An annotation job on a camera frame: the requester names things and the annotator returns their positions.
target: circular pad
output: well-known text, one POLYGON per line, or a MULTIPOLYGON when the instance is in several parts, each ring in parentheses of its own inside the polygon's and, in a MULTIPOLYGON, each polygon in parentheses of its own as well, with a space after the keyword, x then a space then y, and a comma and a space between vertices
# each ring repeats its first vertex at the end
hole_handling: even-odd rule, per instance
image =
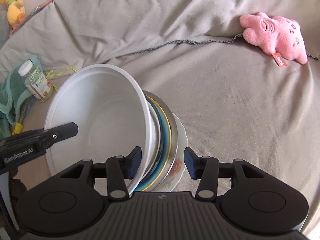
POLYGON ((103 207, 102 196, 84 182, 49 179, 18 200, 17 215, 30 232, 61 236, 92 225, 103 207))
POLYGON ((280 211, 285 206, 285 199, 272 191, 260 191, 249 197, 249 204, 255 210, 267 213, 280 211))

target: stuffed animal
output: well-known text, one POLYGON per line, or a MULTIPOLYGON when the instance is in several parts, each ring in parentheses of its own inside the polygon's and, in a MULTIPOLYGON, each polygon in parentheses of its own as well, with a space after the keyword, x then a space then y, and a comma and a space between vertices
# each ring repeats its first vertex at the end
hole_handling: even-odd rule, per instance
POLYGON ((281 16, 269 18, 260 12, 257 15, 242 15, 240 24, 246 28, 244 39, 259 46, 267 55, 279 52, 286 59, 295 59, 300 64, 307 63, 300 25, 296 21, 281 16))
POLYGON ((22 0, 0 0, 0 4, 8 4, 7 19, 9 24, 14 27, 20 23, 26 14, 22 0))

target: stack of dishes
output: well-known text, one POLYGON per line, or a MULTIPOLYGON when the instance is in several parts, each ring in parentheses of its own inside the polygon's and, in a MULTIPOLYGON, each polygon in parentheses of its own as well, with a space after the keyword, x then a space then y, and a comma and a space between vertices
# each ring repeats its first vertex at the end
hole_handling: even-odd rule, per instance
MULTIPOLYGON (((96 64, 72 75, 55 95, 44 128, 68 122, 78 125, 77 136, 56 143, 46 154, 52 175, 81 159, 103 163, 142 150, 133 191, 172 191, 185 170, 188 139, 178 117, 156 95, 142 91, 124 70, 96 64)), ((97 191, 107 192, 105 179, 96 179, 97 191)))
POLYGON ((144 91, 151 117, 159 123, 158 151, 154 152, 150 168, 135 191, 172 191, 185 170, 184 149, 188 147, 186 131, 179 118, 156 95, 144 91))

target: gray blanket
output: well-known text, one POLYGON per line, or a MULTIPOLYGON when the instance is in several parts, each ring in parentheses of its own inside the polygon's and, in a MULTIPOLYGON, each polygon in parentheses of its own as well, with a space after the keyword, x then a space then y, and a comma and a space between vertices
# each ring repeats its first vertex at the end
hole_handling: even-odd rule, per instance
MULTIPOLYGON (((320 221, 320 64, 279 68, 237 39, 200 46, 167 42, 224 40, 239 16, 263 11, 298 21, 307 52, 320 50, 320 0, 56 0, 0 50, 1 78, 30 55, 45 69, 106 62, 128 71, 180 117, 191 147, 222 162, 244 158, 308 199, 304 233, 320 221), (125 54, 146 51, 137 55, 125 54)), ((64 79, 56 81, 61 84, 64 79)), ((43 126, 49 103, 34 105, 26 129, 43 126)), ((49 176, 44 159, 19 170, 28 188, 49 176)), ((177 190, 195 191, 185 173, 177 190)), ((219 193, 228 189, 222 181, 219 193)))

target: white bowl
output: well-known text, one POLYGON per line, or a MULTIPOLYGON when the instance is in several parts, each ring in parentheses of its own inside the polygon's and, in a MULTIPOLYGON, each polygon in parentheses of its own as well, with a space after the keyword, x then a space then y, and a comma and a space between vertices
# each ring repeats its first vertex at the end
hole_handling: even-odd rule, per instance
MULTIPOLYGON (((44 128, 68 122, 76 123, 79 132, 47 151, 51 174, 82 159, 103 163, 112 156, 127 156, 135 146, 140 146, 141 164, 128 185, 131 194, 142 179, 156 146, 154 122, 137 82, 124 70, 108 64, 80 70, 55 95, 44 128)), ((97 180, 95 189, 103 194, 105 180, 97 180)))
POLYGON ((158 154, 158 151, 159 151, 159 148, 160 148, 160 140, 161 140, 161 137, 160 137, 160 123, 159 123, 159 120, 158 120, 158 116, 156 114, 156 111, 153 109, 153 107, 150 105, 150 103, 148 102, 148 107, 149 107, 149 111, 150 111, 150 114, 151 114, 151 121, 153 122, 153 126, 154 126, 154 129, 152 129, 152 133, 154 133, 154 138, 155 138, 155 141, 154 141, 154 145, 152 145, 152 147, 154 148, 154 151, 151 152, 150 154, 150 162, 149 162, 149 165, 143 175, 143 178, 147 175, 147 173, 151 170, 153 164, 155 164, 155 161, 156 161, 156 157, 157 157, 157 154, 158 154))

